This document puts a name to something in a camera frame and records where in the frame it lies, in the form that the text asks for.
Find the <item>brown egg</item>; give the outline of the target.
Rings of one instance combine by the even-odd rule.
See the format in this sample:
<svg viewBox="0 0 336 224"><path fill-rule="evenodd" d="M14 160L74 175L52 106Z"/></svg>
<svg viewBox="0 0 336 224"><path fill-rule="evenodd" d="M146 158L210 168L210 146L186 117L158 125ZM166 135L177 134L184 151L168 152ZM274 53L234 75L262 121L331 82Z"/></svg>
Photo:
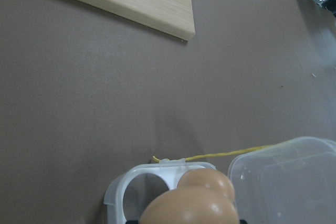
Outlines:
<svg viewBox="0 0 336 224"><path fill-rule="evenodd" d="M169 190L145 209L139 223L240 223L233 203L215 190L184 187Z"/></svg>
<svg viewBox="0 0 336 224"><path fill-rule="evenodd" d="M231 180L216 169L200 168L186 172L178 181L177 188L202 186L218 191L230 202L235 201L235 189Z"/></svg>

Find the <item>clear plastic egg box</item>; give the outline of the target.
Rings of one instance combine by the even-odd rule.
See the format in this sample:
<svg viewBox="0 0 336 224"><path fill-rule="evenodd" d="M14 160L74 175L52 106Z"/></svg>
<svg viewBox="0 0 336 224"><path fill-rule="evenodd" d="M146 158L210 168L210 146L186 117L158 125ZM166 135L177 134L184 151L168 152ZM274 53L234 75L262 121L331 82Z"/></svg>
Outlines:
<svg viewBox="0 0 336 224"><path fill-rule="evenodd" d="M212 167L183 158L130 169L105 193L107 222L139 219L144 196L158 193L155 182L174 189L185 172ZM335 223L335 141L306 136L256 149L236 156L228 177L245 223Z"/></svg>

